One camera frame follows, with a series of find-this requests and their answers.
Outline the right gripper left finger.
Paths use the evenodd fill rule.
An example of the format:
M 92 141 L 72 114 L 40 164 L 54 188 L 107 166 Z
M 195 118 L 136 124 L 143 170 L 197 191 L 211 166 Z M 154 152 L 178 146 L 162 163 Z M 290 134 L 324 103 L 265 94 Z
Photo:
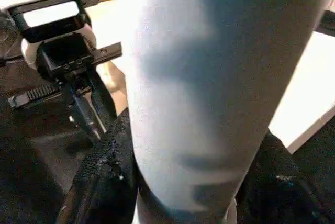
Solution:
M 125 109 L 81 162 L 56 223 L 132 223 L 137 165 Z

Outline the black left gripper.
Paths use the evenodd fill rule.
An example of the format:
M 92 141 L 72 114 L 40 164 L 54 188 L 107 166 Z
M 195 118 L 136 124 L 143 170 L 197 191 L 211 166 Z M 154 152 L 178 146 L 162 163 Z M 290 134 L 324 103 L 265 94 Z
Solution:
M 115 104 L 96 70 L 90 69 L 120 56 L 121 43 L 96 49 L 79 33 L 43 42 L 37 48 L 34 67 L 50 84 L 14 95 L 8 99 L 8 103 L 12 109 L 20 109 L 57 97 L 61 95 L 61 83 L 88 70 L 93 107 L 103 126 L 109 128 L 117 118 Z M 67 84 L 67 106 L 75 125 L 92 142 L 98 142 L 104 132 L 87 99 L 79 95 L 71 84 Z

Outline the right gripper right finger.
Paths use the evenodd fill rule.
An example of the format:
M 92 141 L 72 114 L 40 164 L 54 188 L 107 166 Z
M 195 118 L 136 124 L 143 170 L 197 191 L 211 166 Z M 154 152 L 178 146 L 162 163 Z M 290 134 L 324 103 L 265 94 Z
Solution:
M 334 223 L 281 140 L 267 133 L 236 196 L 237 223 Z

